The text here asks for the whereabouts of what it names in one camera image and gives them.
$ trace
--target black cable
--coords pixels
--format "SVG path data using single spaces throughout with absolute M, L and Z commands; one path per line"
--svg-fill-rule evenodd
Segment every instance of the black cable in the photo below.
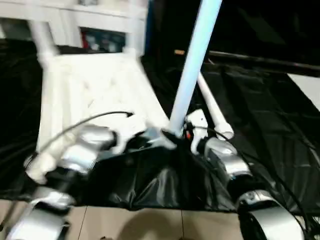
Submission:
M 59 139 L 61 136 L 63 136 L 64 134 L 66 134 L 67 132 L 73 130 L 74 128 L 84 124 L 84 123 L 87 123 L 89 122 L 90 120 L 93 120 L 93 119 L 96 119 L 96 118 L 99 118 L 99 117 L 102 117 L 102 116 L 106 116 L 106 115 L 111 115 L 111 114 L 126 114 L 127 117 L 130 117 L 133 115 L 132 112 L 128 112 L 128 111 L 109 111 L 109 112 L 104 112 L 104 113 L 100 113 L 100 114 L 97 114 L 97 115 L 94 115 L 94 116 L 91 116 L 91 117 L 88 117 L 82 121 L 79 121 L 78 123 L 72 125 L 72 126 L 69 126 L 67 127 L 66 129 L 64 129 L 63 131 L 61 131 L 60 133 L 58 133 L 56 136 L 54 136 L 53 138 L 51 138 L 40 150 L 39 152 L 35 154 L 30 158 L 30 160 L 28 161 L 27 163 L 27 166 L 24 168 L 24 169 L 27 169 L 28 166 L 31 164 L 31 162 L 33 161 L 33 159 L 36 157 L 36 156 L 39 156 L 41 155 L 44 151 L 46 151 L 50 145 L 56 141 L 57 139 Z M 16 185 L 19 187 L 17 193 L 16 193 L 16 197 L 15 199 L 18 198 L 18 196 L 21 194 L 22 190 L 23 190 L 23 187 L 24 187 L 24 183 L 25 183 L 25 173 L 24 171 L 21 173 L 21 175 L 19 176 L 18 180 L 16 181 Z M 14 212 L 15 208 L 16 208 L 16 205 L 17 205 L 17 200 L 13 200 L 11 202 L 11 205 L 8 209 L 8 211 L 6 212 L 5 214 L 5 217 L 4 219 L 2 220 L 2 222 L 0 223 L 0 232 L 4 229 L 5 225 L 7 224 L 8 220 L 10 219 L 12 213 Z
M 227 142 L 229 141 L 229 139 L 224 136 L 222 133 L 217 132 L 216 130 L 210 128 L 210 127 L 203 127 L 203 126 L 194 126 L 194 128 L 198 128 L 198 129 L 206 129 L 208 131 L 211 131 L 219 136 L 221 136 L 222 138 L 224 138 Z M 277 174 L 277 172 L 275 170 L 271 170 L 264 162 L 260 161 L 260 159 L 258 159 L 257 157 L 254 157 L 248 153 L 239 151 L 238 152 L 242 155 L 243 160 L 245 161 L 246 158 L 244 157 L 244 155 L 247 155 L 248 157 L 253 158 L 254 160 L 256 160 L 259 164 L 261 164 L 267 171 L 268 173 L 271 175 L 271 177 L 276 181 L 279 182 L 283 188 L 287 191 L 287 193 L 292 197 L 293 201 L 295 202 L 295 204 L 297 205 L 298 209 L 300 210 L 300 213 L 302 215 L 302 218 L 304 220 L 304 224 L 305 224 L 305 230 L 306 233 L 308 233 L 310 231 L 310 225 L 309 225 L 309 221 L 308 221 L 308 217 L 307 214 L 304 210 L 304 208 L 302 207 L 301 202 L 299 201 L 299 199 L 296 197 L 296 195 L 291 191 L 291 189 L 288 187 L 288 185 L 285 183 L 285 181 L 282 180 L 281 177 L 279 177 L 279 175 Z
M 214 130 L 213 128 L 210 128 L 210 127 L 205 127 L 205 126 L 193 126 L 195 129 L 205 129 L 205 130 L 209 130 L 217 135 L 219 135 L 220 137 L 224 138 L 224 140 L 226 140 L 227 142 L 229 142 L 229 139 L 223 135 L 222 133 Z
M 259 164 L 261 164 L 267 171 L 268 173 L 271 175 L 271 177 L 276 181 L 279 182 L 283 188 L 285 189 L 285 191 L 292 197 L 293 201 L 295 202 L 296 206 L 298 207 L 298 209 L 300 210 L 301 216 L 304 220 L 304 224 L 305 224 L 305 230 L 308 233 L 310 231 L 310 224 L 309 224 L 309 220 L 308 220 L 308 216 L 301 204 L 301 202 L 299 201 L 299 199 L 296 197 L 296 195 L 291 191 L 291 189 L 288 187 L 288 185 L 285 183 L 285 181 L 279 177 L 279 175 L 277 174 L 277 172 L 275 170 L 271 170 L 264 162 L 260 161 L 260 159 L 258 159 L 255 156 L 252 156 L 251 154 L 248 154 L 246 152 L 243 151 L 238 151 L 241 156 L 243 157 L 243 160 L 246 160 L 246 158 L 244 157 L 244 155 L 247 155 L 248 157 L 254 159 L 255 161 L 257 161 Z

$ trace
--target tile floor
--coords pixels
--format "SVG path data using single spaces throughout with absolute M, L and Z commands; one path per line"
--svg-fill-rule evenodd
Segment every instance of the tile floor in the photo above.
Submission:
M 0 220 L 9 201 L 0 200 Z M 12 224 L 25 203 L 19 203 Z M 235 214 L 167 209 L 127 211 L 108 207 L 76 207 L 67 220 L 67 240 L 242 240 Z

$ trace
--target light blue pole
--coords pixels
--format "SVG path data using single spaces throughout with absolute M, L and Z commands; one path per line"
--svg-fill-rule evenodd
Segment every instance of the light blue pole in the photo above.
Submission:
M 170 117 L 169 130 L 177 136 L 181 134 L 181 128 L 184 124 L 221 3 L 222 0 L 202 0 L 199 7 Z

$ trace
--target black tarp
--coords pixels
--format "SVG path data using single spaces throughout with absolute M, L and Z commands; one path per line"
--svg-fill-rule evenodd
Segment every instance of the black tarp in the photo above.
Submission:
M 61 47 L 61 53 L 84 53 Z M 159 102 L 169 116 L 181 71 L 158 71 L 152 57 L 142 63 Z M 203 75 L 226 119 L 235 130 L 234 146 L 247 154 L 251 169 L 274 196 L 298 213 L 291 197 L 255 159 L 277 171 L 307 213 L 320 215 L 320 113 L 284 73 L 248 70 L 227 64 L 203 67 Z M 2 133 L 0 137 L 0 198 L 28 200 L 35 186 L 14 181 L 36 145 L 40 122 L 42 71 L 30 42 L 0 42 Z M 202 108 L 196 89 L 189 112 Z M 227 191 L 216 176 L 201 167 L 184 146 L 173 152 L 146 149 L 101 161 L 95 167 L 79 205 L 233 211 Z

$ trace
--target black cloth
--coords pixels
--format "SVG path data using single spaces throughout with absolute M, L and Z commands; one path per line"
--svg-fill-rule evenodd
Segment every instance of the black cloth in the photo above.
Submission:
M 85 53 L 60 47 L 61 53 Z M 181 71 L 158 70 L 152 57 L 141 62 L 159 102 L 169 116 Z M 241 67 L 204 66 L 203 75 L 226 119 L 235 131 L 232 144 L 246 153 L 252 171 L 274 196 L 299 213 L 291 197 L 274 181 L 263 161 L 277 171 L 308 213 L 320 215 L 320 113 L 283 73 L 266 73 Z M 42 70 L 30 42 L 0 42 L 2 134 L 0 137 L 0 198 L 30 199 L 35 184 L 23 176 L 23 162 L 33 153 L 38 137 Z M 202 108 L 210 127 L 208 109 L 199 90 L 189 112 Z M 233 212 L 230 196 L 213 172 L 179 144 L 174 151 L 144 149 L 99 162 L 92 172 L 79 205 L 171 208 Z

